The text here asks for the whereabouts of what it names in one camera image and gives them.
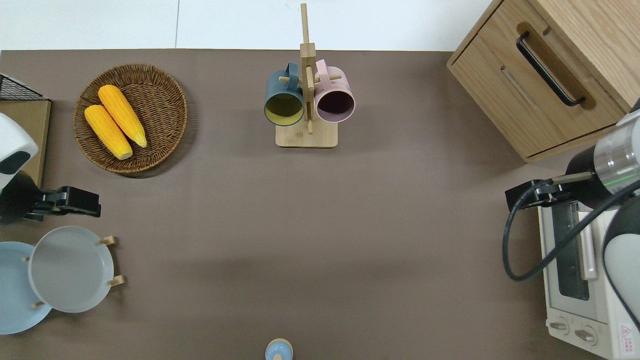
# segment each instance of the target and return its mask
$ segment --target warning label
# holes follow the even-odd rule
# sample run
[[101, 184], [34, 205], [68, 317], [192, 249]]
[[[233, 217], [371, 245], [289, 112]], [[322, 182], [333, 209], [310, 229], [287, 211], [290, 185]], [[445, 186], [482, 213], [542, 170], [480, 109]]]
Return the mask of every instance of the warning label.
[[633, 325], [630, 323], [620, 324], [620, 352], [623, 355], [635, 354], [634, 334], [631, 329], [633, 329]]

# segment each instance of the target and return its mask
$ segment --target corn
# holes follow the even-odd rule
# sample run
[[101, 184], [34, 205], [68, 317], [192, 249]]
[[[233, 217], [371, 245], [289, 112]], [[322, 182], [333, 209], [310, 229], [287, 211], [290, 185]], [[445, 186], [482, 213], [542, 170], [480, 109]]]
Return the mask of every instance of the corn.
[[145, 130], [120, 89], [113, 85], [104, 85], [98, 90], [98, 97], [125, 135], [141, 147], [147, 147]]
[[89, 125], [91, 125], [93, 132], [98, 135], [100, 141], [102, 141], [104, 146], [106, 146], [116, 158], [124, 160], [133, 155], [131, 145], [129, 145], [122, 131], [113, 121], [104, 106], [89, 106], [84, 109], [84, 117]]

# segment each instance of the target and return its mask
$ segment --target wooden cabinet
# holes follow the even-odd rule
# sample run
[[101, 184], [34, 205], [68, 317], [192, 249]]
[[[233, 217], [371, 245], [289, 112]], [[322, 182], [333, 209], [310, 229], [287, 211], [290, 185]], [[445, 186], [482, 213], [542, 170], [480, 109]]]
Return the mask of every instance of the wooden cabinet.
[[596, 140], [638, 100], [638, 29], [638, 1], [494, 0], [447, 66], [534, 161]]

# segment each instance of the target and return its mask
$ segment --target drawer handle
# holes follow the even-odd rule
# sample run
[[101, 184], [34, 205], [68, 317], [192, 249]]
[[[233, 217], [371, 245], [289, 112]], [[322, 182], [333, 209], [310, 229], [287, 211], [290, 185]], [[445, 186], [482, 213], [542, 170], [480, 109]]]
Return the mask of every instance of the drawer handle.
[[560, 101], [562, 101], [567, 106], [576, 106], [580, 104], [582, 101], [584, 101], [585, 99], [584, 96], [581, 97], [580, 99], [573, 100], [571, 97], [569, 97], [569, 95], [567, 95], [566, 92], [564, 92], [564, 90], [560, 87], [560, 85], [558, 85], [558, 83], [551, 76], [551, 74], [549, 74], [549, 71], [547, 71], [545, 67], [542, 66], [540, 61], [536, 59], [535, 55], [533, 55], [533, 53], [529, 50], [529, 48], [524, 44], [524, 39], [527, 36], [529, 36], [528, 31], [525, 31], [522, 35], [520, 35], [520, 37], [518, 38], [518, 41], [516, 42], [516, 47], [518, 48], [522, 56], [524, 56], [524, 58], [527, 59], [527, 61], [531, 64], [531, 66], [538, 73], [538, 75], [540, 75], [542, 80], [544, 80], [547, 83], [547, 85], [551, 88], [551, 90], [553, 90], [553, 92], [558, 96]]

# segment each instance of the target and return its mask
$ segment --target wooden base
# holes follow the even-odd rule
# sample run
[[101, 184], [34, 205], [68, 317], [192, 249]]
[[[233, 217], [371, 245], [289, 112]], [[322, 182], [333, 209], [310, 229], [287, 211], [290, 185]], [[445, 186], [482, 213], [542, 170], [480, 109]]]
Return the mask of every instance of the wooden base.
[[300, 120], [291, 126], [276, 126], [276, 144], [279, 147], [322, 147], [338, 145], [338, 124], [314, 119], [313, 133], [309, 134], [307, 121]]

